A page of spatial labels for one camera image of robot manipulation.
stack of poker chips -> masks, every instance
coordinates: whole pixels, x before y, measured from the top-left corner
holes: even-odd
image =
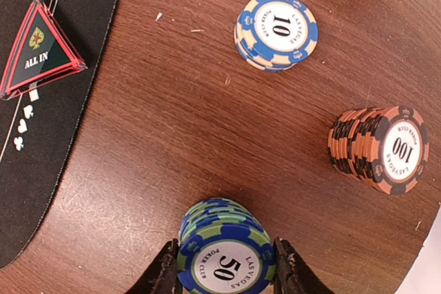
[[[239,54],[266,72],[283,72],[305,60],[317,40],[316,19],[299,0],[251,0],[234,29]]]
[[[378,191],[399,195],[415,187],[429,158],[424,121],[410,107],[349,110],[328,136],[334,167]]]
[[[179,229],[178,278],[190,293],[261,293],[276,260],[268,233],[246,208],[211,198],[187,211]]]

50 poker chip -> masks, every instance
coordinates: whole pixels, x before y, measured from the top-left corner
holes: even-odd
[[[185,240],[185,237],[189,231],[191,231],[191,228],[201,222],[204,219],[210,218],[210,217],[232,217],[233,215],[240,215],[243,220],[251,220],[253,223],[256,224],[256,226],[259,226],[261,228],[261,225],[258,223],[258,221],[251,215],[244,211],[241,211],[239,209],[234,208],[217,208],[217,209],[210,209],[207,210],[207,212],[203,212],[201,214],[198,214],[194,219],[188,220],[183,227],[180,230],[180,240]]]
[[[238,213],[220,213],[215,216],[203,218],[187,228],[187,230],[183,234],[182,241],[185,242],[191,234],[194,234],[195,231],[207,227],[211,224],[243,224],[263,233],[263,235],[268,239],[268,242],[270,242],[268,233],[266,232],[266,230],[264,230],[264,228],[262,228],[260,224],[255,222],[252,218],[248,218],[247,216]]]
[[[251,0],[238,24],[247,49],[278,65],[305,60],[318,41],[316,19],[299,0]]]
[[[198,209],[204,209],[205,207],[210,207],[213,205],[223,205],[223,206],[237,206],[240,207],[244,210],[246,210],[246,208],[244,208],[244,206],[238,204],[237,202],[230,200],[230,199],[226,199],[226,198],[212,198],[212,199],[206,199],[206,200],[202,200],[196,204],[194,204],[192,207],[190,207],[190,209],[188,209],[188,211],[185,213],[185,216],[188,216],[190,214],[192,214],[193,212],[195,212],[195,210]]]
[[[251,215],[251,213],[248,210],[246,210],[245,208],[243,208],[240,205],[225,204],[224,202],[217,202],[216,204],[211,204],[209,206],[199,207],[197,209],[194,209],[191,213],[187,214],[184,217],[182,224],[185,224],[187,222],[191,222],[194,218],[199,217],[200,214],[211,213],[211,212],[216,211],[218,209],[238,210],[238,211],[242,211],[243,213],[246,213],[248,215]]]
[[[241,224],[212,224],[181,247],[178,278],[191,293],[261,293],[276,259],[263,233]]]

wood grain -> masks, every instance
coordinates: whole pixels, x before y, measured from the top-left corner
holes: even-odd
[[[441,0],[302,0],[319,43],[284,74],[234,47],[248,1],[121,0],[57,198],[0,293],[123,293],[211,196],[244,204],[336,293],[394,293],[441,201]],[[337,174],[326,139],[346,109],[398,104],[423,115],[431,156],[391,197]]]

